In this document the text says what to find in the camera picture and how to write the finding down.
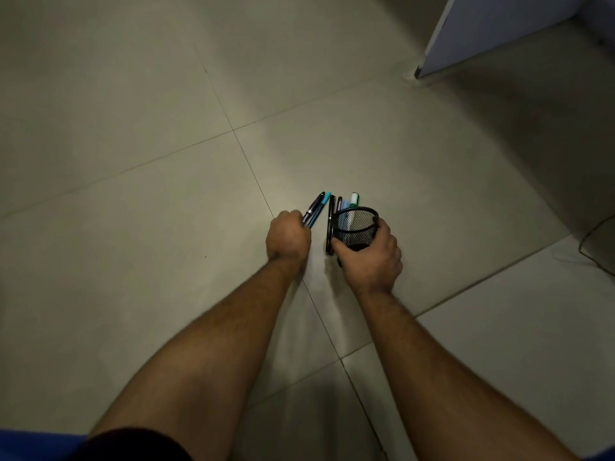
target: black cable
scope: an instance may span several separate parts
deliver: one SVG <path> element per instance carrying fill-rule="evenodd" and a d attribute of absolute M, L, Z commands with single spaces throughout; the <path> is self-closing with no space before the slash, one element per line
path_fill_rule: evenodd
<path fill-rule="evenodd" d="M 583 248 L 583 244 L 585 244 L 585 241 L 587 241 L 587 239 L 589 238 L 589 236 L 591 236 L 592 234 L 594 234 L 596 232 L 596 230 L 598 228 L 600 228 L 603 224 L 605 224 L 608 221 L 611 221 L 615 219 L 615 213 L 613 215 L 611 215 L 610 217 L 605 218 L 603 221 L 601 221 L 600 223 L 598 223 L 595 227 L 593 227 L 592 229 L 590 229 L 587 234 L 585 236 L 583 236 L 583 239 L 580 240 L 579 243 L 579 254 L 583 255 L 584 257 L 587 257 L 589 260 L 591 260 L 593 263 L 596 264 L 596 267 L 598 267 L 600 270 L 605 271 L 606 273 L 608 273 L 609 275 L 611 275 L 611 277 L 615 277 L 615 272 L 610 271 L 609 269 L 604 268 L 603 265 L 601 265 L 596 259 L 594 259 L 591 255 L 587 255 L 585 254 L 581 249 Z"/>

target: black mesh pen holder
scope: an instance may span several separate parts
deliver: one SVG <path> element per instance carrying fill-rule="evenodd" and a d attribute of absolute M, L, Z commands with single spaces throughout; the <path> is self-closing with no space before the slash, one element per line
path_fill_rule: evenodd
<path fill-rule="evenodd" d="M 367 207 L 345 208 L 333 216 L 331 225 L 334 238 L 353 251 L 360 251 L 372 244 L 376 236 L 378 212 Z"/>

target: left hand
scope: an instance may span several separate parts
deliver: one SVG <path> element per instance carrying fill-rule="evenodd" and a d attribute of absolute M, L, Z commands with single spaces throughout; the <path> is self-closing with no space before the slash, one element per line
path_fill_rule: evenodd
<path fill-rule="evenodd" d="M 292 260 L 301 269 L 308 261 L 312 232 L 307 226 L 302 226 L 301 212 L 284 210 L 271 221 L 265 244 L 270 261 Z"/>

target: blue pen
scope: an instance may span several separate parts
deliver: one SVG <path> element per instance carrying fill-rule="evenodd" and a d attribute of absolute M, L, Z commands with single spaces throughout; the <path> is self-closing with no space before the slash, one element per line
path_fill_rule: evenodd
<path fill-rule="evenodd" d="M 330 196 L 331 196 L 331 192 L 327 192 L 325 194 L 325 197 L 322 198 L 322 201 L 320 202 L 320 205 L 316 209 L 316 212 L 314 212 L 314 215 L 312 215 L 312 217 L 310 218 L 309 224 L 307 224 L 308 228 L 312 229 L 312 226 L 314 226 L 314 223 L 316 223 L 316 219 L 320 215 L 320 212 L 322 212 L 322 208 L 325 206 L 327 202 L 329 202 Z"/>

